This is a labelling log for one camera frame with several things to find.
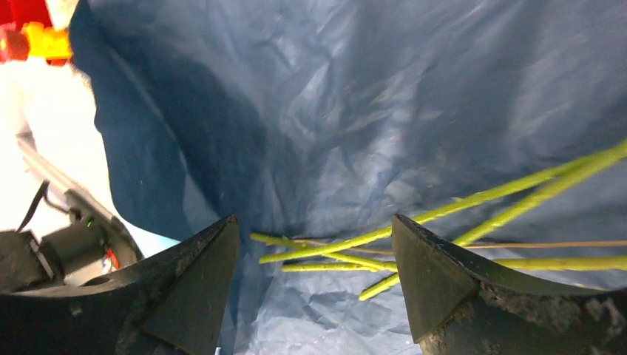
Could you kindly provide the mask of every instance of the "red object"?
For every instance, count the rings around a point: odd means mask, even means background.
[[[115,268],[115,270],[120,270],[120,267],[121,267],[120,262],[118,261],[115,254],[113,254],[113,250],[107,249],[106,256],[109,258],[109,260],[111,260],[111,264],[113,264],[113,267]]]
[[[48,59],[46,62],[51,67],[62,67],[67,64],[68,61],[68,59]]]
[[[10,24],[13,22],[13,11],[9,0],[0,0],[0,24]]]
[[[0,0],[0,24],[15,23],[20,30],[28,22],[52,27],[46,0]]]
[[[25,61],[30,46],[28,38],[16,30],[0,27],[0,63],[5,61]]]

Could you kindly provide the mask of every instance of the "blue tarp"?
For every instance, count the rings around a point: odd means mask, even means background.
[[[627,137],[625,9],[81,0],[70,35],[122,217],[178,240],[240,218],[222,354],[418,354],[399,286],[359,302],[383,275],[281,274],[257,264],[276,249],[247,234],[351,237],[615,145]],[[624,240],[626,176],[627,164],[614,166],[489,238]],[[427,227],[452,239],[521,195]],[[620,272],[542,276],[626,284]]]

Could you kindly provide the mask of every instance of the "black cable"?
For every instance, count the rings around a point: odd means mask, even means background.
[[[56,209],[57,211],[59,211],[60,213],[64,213],[64,214],[70,214],[69,209],[65,209],[59,205],[57,205],[56,203],[50,201],[48,199],[48,191],[46,191],[46,193],[44,193],[44,202],[52,209]]]
[[[37,193],[35,194],[35,197],[33,197],[33,201],[30,203],[30,207],[28,208],[28,211],[26,212],[26,216],[24,216],[24,219],[22,220],[20,226],[16,230],[18,233],[33,218],[33,215],[35,214],[35,211],[37,211],[37,206],[39,206],[39,203],[41,202],[41,199],[44,198],[46,192],[48,191],[48,186],[49,185],[50,185],[49,181],[44,181],[43,183],[41,183],[41,186],[39,186],[39,190],[37,190]]]
[[[24,220],[21,222],[20,226],[16,230],[18,233],[30,222],[30,220],[32,220],[33,215],[35,214],[35,211],[37,211],[37,206],[39,206],[39,203],[41,202],[42,199],[48,206],[50,206],[51,208],[61,213],[69,214],[71,212],[70,210],[67,210],[57,205],[56,203],[53,203],[52,201],[50,201],[50,199],[48,198],[49,186],[50,186],[50,182],[48,180],[44,180],[44,182],[41,183],[41,186],[39,186],[39,190],[37,190],[37,193],[35,194],[33,201],[30,203],[30,207],[28,208],[28,211],[26,212],[26,216],[24,216]]]

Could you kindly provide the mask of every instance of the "yellow object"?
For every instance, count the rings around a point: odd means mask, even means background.
[[[546,259],[497,259],[508,268],[529,271],[601,271],[627,270],[627,257],[555,257]]]
[[[494,263],[507,268],[516,268],[527,271],[603,271],[627,270],[627,256],[620,257],[548,257],[538,259],[494,259]],[[385,262],[387,270],[396,270],[396,263]],[[378,271],[351,263],[327,264],[295,264],[281,268],[286,272],[302,271]],[[394,285],[392,280],[385,280],[389,286]]]
[[[507,195],[514,194],[516,192],[532,188],[533,186],[545,183],[546,181],[551,180],[556,176],[570,172],[573,169],[576,169],[577,167],[594,160],[599,154],[604,152],[588,155],[583,158],[579,158],[577,160],[562,164],[560,166],[556,166],[555,168],[545,169],[540,172],[536,172],[535,174],[531,174],[527,177],[523,177],[521,179],[506,183],[504,185],[497,186],[486,191],[477,192],[476,194],[470,195],[469,197],[463,198],[454,203],[450,203],[446,206],[442,206],[437,209],[433,209],[431,211],[420,214],[419,216],[413,217],[412,220],[420,224],[427,223],[437,218],[444,217],[473,206],[481,205],[484,202],[495,200],[497,198],[501,198]],[[339,243],[331,243],[322,247],[307,247],[301,248],[297,251],[288,251],[285,253],[265,255],[260,258],[259,262],[262,264],[273,263],[277,261],[297,259],[300,257],[313,257],[325,253],[332,253],[336,251],[350,249],[355,246],[361,246],[363,244],[371,243],[378,239],[387,238],[390,236],[391,232],[392,227],[385,227],[383,229],[363,234],[360,237],[345,240]]]
[[[293,239],[308,246],[326,246],[329,243],[311,239]],[[556,248],[609,248],[627,246],[627,240],[595,240],[587,242],[551,242],[551,243],[486,243],[465,246],[466,249],[556,249]],[[351,251],[365,254],[394,256],[394,251],[370,248],[351,248]]]
[[[400,282],[401,282],[401,278],[399,277],[399,274],[393,274],[389,276],[387,279],[384,279],[383,281],[381,281],[380,283],[377,283],[376,285],[372,287],[366,288],[362,292],[362,294],[359,295],[359,300],[360,301],[368,300]]]
[[[291,240],[282,239],[278,237],[272,237],[269,235],[259,234],[259,233],[251,233],[251,239],[256,240],[257,242],[264,242],[266,244],[272,244],[275,246],[285,246],[287,248],[294,248],[294,249],[307,248],[307,245],[304,243],[297,243]],[[324,256],[330,257],[335,260],[344,261],[346,263],[358,264],[358,265],[376,269],[376,270],[387,270],[387,267],[388,267],[382,261],[370,259],[367,257],[357,257],[355,255],[346,255],[346,254],[340,254],[340,253],[327,253],[327,254],[324,254]]]
[[[592,175],[618,163],[625,156],[627,156],[627,140],[624,140],[612,149],[601,152],[596,156],[596,158],[583,164],[578,169],[574,169],[571,172],[566,173],[559,180],[551,182],[538,191],[530,194],[514,206],[507,209],[505,212],[485,221],[478,227],[455,239],[453,243],[458,246],[470,245],[476,240],[481,239],[484,235],[503,226],[505,223],[514,220],[521,214],[534,209],[541,203],[554,198],[558,194],[577,185],[581,181],[584,181]]]
[[[281,271],[285,272],[303,272],[303,271],[394,271],[397,272],[396,263],[393,261],[381,262],[384,268],[371,268],[351,263],[311,263],[311,264],[291,264],[281,267]]]
[[[501,227],[505,223],[513,220],[514,218],[520,216],[521,214],[535,208],[536,206],[540,205],[542,202],[555,197],[556,195],[560,194],[564,190],[576,185],[577,183],[585,180],[586,178],[589,178],[592,175],[597,174],[598,172],[606,168],[609,168],[610,166],[616,164],[618,161],[620,161],[624,157],[627,157],[627,139],[621,142],[620,144],[618,144],[617,146],[615,146],[614,148],[610,148],[602,152],[589,155],[589,159],[587,160],[585,160],[586,157],[575,160],[574,162],[582,161],[582,159],[584,159],[583,163],[580,163],[579,165],[571,166],[569,169],[562,171],[563,175],[559,180],[556,180],[555,182],[551,182],[550,184],[548,184],[547,186],[544,186],[539,191],[534,192],[533,194],[525,197],[522,201],[520,201],[519,203],[516,203],[514,206],[507,209],[502,214],[492,218],[491,220],[486,221],[485,223],[482,223],[477,228],[455,239],[453,243],[457,244],[458,246],[468,246],[470,243],[473,243],[481,239],[485,234],[490,233],[491,231],[497,229],[498,227]],[[582,261],[583,259],[589,260],[588,258],[579,258],[578,260]],[[551,260],[553,262],[557,262],[556,260],[559,260],[559,259],[551,259]],[[522,266],[524,261],[517,261],[517,262],[508,261],[508,263],[509,265],[514,265],[514,263],[516,263],[517,266]],[[536,263],[540,263],[540,264],[534,264],[534,262],[528,262],[527,265],[529,267],[532,267],[532,266],[540,267],[539,265],[541,265],[541,262],[536,262]],[[555,263],[552,265],[555,268],[551,268],[548,270],[553,270],[553,271],[560,270],[559,268],[557,268],[559,264]],[[380,283],[374,285],[373,287],[363,291],[362,294],[359,296],[359,299],[361,300],[362,297],[366,297],[365,299],[367,300],[368,298],[374,297],[377,294],[389,289],[390,287],[394,286],[396,283],[399,283],[401,280],[398,278],[398,274],[396,276],[397,278],[394,280],[390,280],[390,279],[383,280]]]
[[[72,57],[70,37],[67,31],[55,30],[52,27],[44,28],[44,25],[38,22],[25,24],[21,31],[28,38],[30,45],[28,55],[49,60],[70,59]]]

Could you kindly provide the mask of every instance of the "blue plastic sheet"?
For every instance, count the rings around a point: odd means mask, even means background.
[[[70,35],[122,216],[178,240],[240,218],[222,354],[363,355],[419,354],[400,287],[359,302],[384,275],[281,274],[247,234],[351,237],[613,146],[626,29],[621,0],[81,0]],[[489,238],[624,240],[625,176],[621,163]],[[428,227],[453,239],[520,195]]]

